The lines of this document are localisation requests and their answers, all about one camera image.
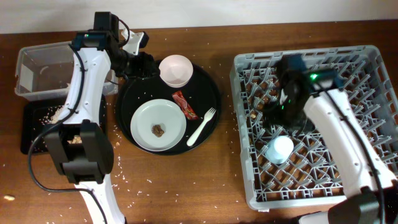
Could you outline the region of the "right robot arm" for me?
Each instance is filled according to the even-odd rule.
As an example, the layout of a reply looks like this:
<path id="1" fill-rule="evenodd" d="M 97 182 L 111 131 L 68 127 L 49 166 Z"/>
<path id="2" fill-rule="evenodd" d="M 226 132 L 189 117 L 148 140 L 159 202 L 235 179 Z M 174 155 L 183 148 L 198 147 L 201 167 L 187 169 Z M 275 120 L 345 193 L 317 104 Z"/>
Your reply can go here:
<path id="1" fill-rule="evenodd" d="M 292 223 L 397 223 L 397 177 L 357 122 L 336 70 L 310 71 L 298 54 L 282 57 L 275 70 L 280 88 L 277 101 L 263 111 L 267 122 L 304 129 L 309 119 L 332 155 L 346 196 L 328 211 Z"/>

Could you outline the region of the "pink bowl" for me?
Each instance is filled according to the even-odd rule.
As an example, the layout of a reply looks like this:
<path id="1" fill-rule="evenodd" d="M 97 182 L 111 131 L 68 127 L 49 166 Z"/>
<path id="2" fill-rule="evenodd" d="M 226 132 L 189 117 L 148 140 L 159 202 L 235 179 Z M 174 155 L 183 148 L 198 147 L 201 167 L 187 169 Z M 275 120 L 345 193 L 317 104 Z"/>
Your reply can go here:
<path id="1" fill-rule="evenodd" d="M 160 78 L 172 88 L 185 86 L 193 75 L 193 64 L 183 55 L 170 55 L 159 64 Z"/>

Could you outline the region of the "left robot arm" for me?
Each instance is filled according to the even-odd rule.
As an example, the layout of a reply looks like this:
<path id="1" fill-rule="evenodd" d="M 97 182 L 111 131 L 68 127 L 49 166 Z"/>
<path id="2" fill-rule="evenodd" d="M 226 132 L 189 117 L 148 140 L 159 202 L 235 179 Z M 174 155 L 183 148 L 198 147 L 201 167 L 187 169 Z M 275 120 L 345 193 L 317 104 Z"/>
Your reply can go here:
<path id="1" fill-rule="evenodd" d="M 34 142 L 44 140 L 60 175 L 81 193 L 93 223 L 126 223 L 111 184 L 113 146 L 100 128 L 104 81 L 108 72 L 125 79 L 160 74 L 153 56 L 140 52 L 149 40 L 145 32 L 119 39 L 122 20 L 111 12 L 96 12 L 93 28 L 78 32 L 70 44 L 74 55 L 71 86 L 58 121 Z"/>

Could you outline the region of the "light blue cup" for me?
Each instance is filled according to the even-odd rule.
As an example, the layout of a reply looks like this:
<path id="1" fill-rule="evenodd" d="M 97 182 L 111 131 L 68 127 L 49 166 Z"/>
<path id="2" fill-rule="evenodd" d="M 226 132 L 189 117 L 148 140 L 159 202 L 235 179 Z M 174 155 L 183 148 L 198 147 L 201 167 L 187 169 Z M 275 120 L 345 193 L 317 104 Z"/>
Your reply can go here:
<path id="1" fill-rule="evenodd" d="M 272 139 L 267 144 L 264 155 L 271 163 L 282 164 L 290 157 L 293 149 L 294 143 L 290 138 L 287 136 L 279 136 Z"/>

